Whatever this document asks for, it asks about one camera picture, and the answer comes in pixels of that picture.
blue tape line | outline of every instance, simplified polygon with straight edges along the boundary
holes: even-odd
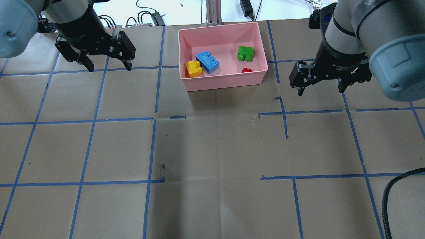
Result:
[[[381,109],[357,109],[356,112],[370,112],[370,111],[404,111],[411,110],[411,107],[408,108],[381,108]]]
[[[185,119],[186,116],[182,115],[182,116],[170,116],[170,119]]]
[[[52,70],[50,72],[50,77],[49,77],[49,80],[47,81],[46,89],[44,90],[43,98],[41,99],[41,103],[40,103],[40,107],[38,108],[37,116],[35,117],[35,123],[37,123],[37,121],[38,121],[38,119],[40,117],[41,109],[43,108],[44,101],[45,101],[46,95],[47,95],[47,91],[49,90],[50,82],[52,80],[53,72],[54,72],[54,69],[56,67],[56,64],[57,64],[58,59],[59,59],[59,52],[56,55],[56,59],[55,59],[54,64],[53,64],[53,68],[52,68]],[[9,208],[10,208],[10,204],[12,203],[13,195],[15,194],[16,184],[18,184],[18,180],[19,180],[19,177],[21,175],[22,168],[24,166],[26,156],[28,154],[28,149],[29,149],[29,146],[31,144],[32,137],[34,135],[35,126],[36,126],[36,124],[33,124],[32,129],[31,129],[31,133],[30,133],[30,136],[29,136],[29,139],[28,139],[28,142],[27,142],[27,145],[25,147],[25,152],[24,152],[24,155],[22,157],[21,164],[19,166],[19,170],[18,170],[18,173],[17,173],[16,178],[15,178],[15,183],[14,183],[14,186],[12,188],[12,192],[10,193],[9,201],[7,202],[7,206],[6,206],[6,209],[5,209],[5,212],[4,212],[4,215],[3,215],[3,218],[2,218],[1,224],[0,224],[0,235],[1,235],[1,232],[3,230],[4,222],[6,221],[6,217],[7,217],[7,213],[9,211]]]
[[[84,182],[84,175],[85,175],[85,170],[86,170],[86,167],[87,167],[88,155],[90,153],[91,141],[93,140],[94,127],[96,125],[96,118],[97,118],[97,113],[99,111],[99,104],[100,104],[100,99],[101,99],[101,96],[102,96],[103,85],[105,83],[105,76],[106,76],[106,71],[108,69],[108,63],[109,63],[109,57],[106,58],[105,67],[103,68],[102,82],[100,84],[99,95],[97,97],[96,110],[94,112],[94,117],[93,117],[93,120],[92,120],[90,137],[88,139],[87,150],[86,150],[86,153],[85,153],[84,164],[83,164],[83,167],[82,167],[82,172],[81,172],[81,177],[80,177],[80,185],[78,187],[77,199],[75,201],[74,213],[72,215],[71,229],[69,231],[69,239],[72,239],[72,236],[74,234],[75,219],[77,217],[79,199],[80,199],[80,196],[81,196],[82,183]]]
[[[422,137],[425,139],[424,128],[422,127],[422,123],[421,123],[421,120],[419,119],[418,113],[416,112],[416,109],[413,106],[413,103],[409,102],[409,104],[410,104],[411,110],[413,111],[413,114],[415,115],[416,121],[418,122],[419,129],[421,130],[421,133],[422,133]]]
[[[0,125],[33,125],[34,122],[0,123]]]
[[[33,183],[6,183],[0,184],[0,188],[9,187],[44,187],[44,186],[79,186],[79,185],[120,185],[120,184],[147,184],[163,183],[164,179],[155,180],[128,180],[128,181],[99,181],[99,182],[33,182]]]
[[[31,75],[49,75],[50,72],[36,72],[36,73],[13,73],[13,74],[4,74],[4,77],[12,77],[12,76],[31,76]]]
[[[287,111],[285,114],[305,114],[305,113],[314,113],[314,114],[321,114],[321,113],[341,113],[344,110],[324,110],[324,111]]]
[[[141,120],[153,120],[153,118],[142,117],[142,118],[122,118],[122,119],[97,119],[96,122],[141,121]]]
[[[267,27],[269,28],[270,42],[272,43],[273,60],[276,61],[275,42],[273,41],[272,28],[270,27],[269,20],[267,20]]]
[[[92,123],[93,120],[70,120],[70,121],[46,121],[37,122],[37,125],[60,125],[60,124],[81,124],[81,123]]]
[[[156,120],[153,121],[153,130],[152,130],[152,142],[150,145],[150,164],[149,164],[149,176],[148,180],[152,179],[152,167],[153,167],[153,154],[155,150],[155,137],[156,137]],[[149,197],[150,197],[150,183],[147,184],[146,189],[146,200],[144,205],[144,220],[143,220],[143,239],[146,239],[146,230],[147,230],[147,213],[149,208]]]
[[[166,65],[163,66],[162,68],[179,68],[178,65]]]
[[[298,202],[297,183],[295,178],[292,179],[292,187],[294,188],[295,209],[297,210],[298,229],[300,231],[300,239],[304,239],[303,225],[301,224],[300,204]]]
[[[161,87],[162,54],[164,52],[165,26],[162,28],[161,51],[159,52],[158,83],[156,86],[155,113],[158,111],[159,88]]]
[[[0,77],[3,76],[4,69],[6,69],[6,65],[7,65],[8,62],[9,62],[9,58],[6,59],[6,61],[4,62],[3,67],[1,68]]]
[[[282,112],[261,112],[258,113],[258,118],[260,118],[262,115],[278,115],[278,114],[283,114]]]
[[[272,44],[272,51],[273,51],[273,63],[275,65],[275,72],[276,72],[276,80],[278,83],[281,82],[279,78],[279,70],[278,70],[278,64],[276,63],[276,51],[275,51],[275,42],[273,41],[273,35],[272,35],[272,28],[270,27],[270,22],[267,20],[267,27],[269,28],[269,35],[270,35],[270,42]]]
[[[283,116],[283,126],[285,127],[285,137],[288,138],[288,127],[286,126],[286,112],[285,107],[283,106],[283,100],[282,97],[276,97],[275,100],[280,100],[280,106],[282,108],[282,116]]]
[[[372,188],[371,188],[371,185],[370,185],[370,182],[369,182],[369,177],[367,175],[366,167],[363,164],[363,155],[362,155],[362,151],[360,150],[360,144],[359,144],[359,141],[357,139],[356,129],[354,128],[354,123],[353,123],[353,119],[352,119],[351,114],[350,114],[350,109],[348,107],[347,99],[346,99],[344,93],[342,93],[342,96],[343,96],[343,99],[344,99],[344,104],[345,104],[345,107],[346,107],[348,119],[350,120],[351,131],[353,132],[353,137],[354,137],[354,141],[356,143],[357,152],[359,154],[360,162],[361,162],[361,165],[362,165],[362,168],[363,168],[363,174],[364,174],[364,177],[365,177],[365,180],[366,180],[366,185],[368,187],[369,197],[371,199],[373,212],[375,214],[376,223],[378,225],[378,230],[379,230],[379,233],[381,235],[381,239],[385,239],[384,238],[384,232],[383,232],[382,226],[381,226],[381,221],[379,219],[378,211],[376,209],[376,204],[375,204],[375,199],[374,199],[374,196],[373,196],[373,193],[372,193]]]

cable connector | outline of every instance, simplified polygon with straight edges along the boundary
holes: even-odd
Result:
[[[254,10],[252,9],[251,2],[249,0],[240,0],[242,12],[245,17],[250,17],[254,20]]]

toy building block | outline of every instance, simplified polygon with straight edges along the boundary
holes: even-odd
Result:
[[[186,62],[186,68],[190,78],[198,77],[202,73],[202,67],[199,61],[191,60]]]
[[[201,66],[208,72],[213,73],[217,70],[220,63],[214,59],[214,57],[208,51],[201,51],[195,55],[196,60],[201,63]]]
[[[245,73],[245,72],[252,72],[252,70],[245,67],[242,69],[242,73]]]
[[[254,55],[254,48],[248,46],[239,46],[238,49],[238,60],[251,62]]]

pink container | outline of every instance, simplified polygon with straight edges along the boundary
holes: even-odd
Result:
[[[180,78],[187,91],[200,91],[243,85],[258,85],[268,69],[258,23],[182,29],[178,32]],[[238,61],[238,47],[254,47],[251,62]],[[211,74],[205,70],[199,77],[190,78],[185,63],[196,60],[195,55],[209,51],[220,66]],[[242,73],[243,68],[252,72]]]

black cable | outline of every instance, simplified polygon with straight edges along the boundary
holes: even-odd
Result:
[[[136,21],[136,19],[135,19],[134,17],[129,17],[129,18],[127,19],[127,22],[126,22],[126,24],[125,24],[125,27],[130,26],[130,25],[128,25],[128,21],[129,21],[130,19],[133,19],[133,20],[134,20],[134,22],[135,22],[135,23],[136,23],[136,25],[137,25],[137,21]]]
[[[423,173],[425,172],[425,168],[418,168],[406,173],[403,173],[401,175],[398,175],[397,177],[393,178],[385,187],[384,190],[384,195],[382,196],[382,222],[384,224],[384,230],[385,230],[385,236],[387,237],[387,239],[392,239],[391,237],[391,231],[390,231],[390,224],[388,222],[388,211],[387,211],[387,206],[388,206],[388,196],[390,194],[390,190],[391,187],[399,180],[404,179],[405,177],[414,175],[414,174],[419,174],[419,173]]]
[[[110,21],[109,19],[104,18],[104,17],[99,17],[99,19],[101,19],[101,20],[105,20],[106,24],[108,25],[108,28],[113,28],[113,27],[111,27],[111,26],[110,26],[110,24],[112,24],[112,23],[111,23],[111,21]]]
[[[118,26],[116,25],[115,21],[108,15],[100,15],[99,17],[108,17],[112,20],[112,23],[115,25],[115,28],[118,28]]]
[[[140,14],[141,14],[141,13],[145,13],[145,12],[150,13],[149,11],[141,11],[141,12],[139,12],[139,13],[137,14],[137,21],[138,21],[138,22],[143,22],[143,21],[142,21],[142,19],[140,18]]]
[[[142,8],[142,9],[152,9],[152,10],[154,10],[155,12],[157,12],[157,10],[155,10],[155,9],[153,9],[153,8],[141,7],[141,6],[137,5],[137,3],[138,3],[138,2],[139,2],[139,0],[137,0],[137,1],[136,1],[136,6],[137,6],[137,7],[140,7],[140,8]]]
[[[140,20],[143,22],[143,20],[142,20],[142,18],[143,18],[143,15],[145,15],[145,14],[149,14],[149,15],[151,15],[154,19],[155,19],[155,21],[156,21],[156,25],[157,26],[159,26],[159,23],[158,23],[158,20],[156,19],[156,17],[154,17],[153,15],[152,15],[152,13],[150,13],[150,12],[144,12],[144,13],[142,13],[142,15],[140,16]]]
[[[257,14],[255,15],[255,20],[254,20],[254,21],[256,21],[256,20],[257,20],[258,13],[260,12],[260,8],[261,8],[261,4],[262,4],[262,3],[263,3],[263,0],[260,0],[260,5],[258,6]]]

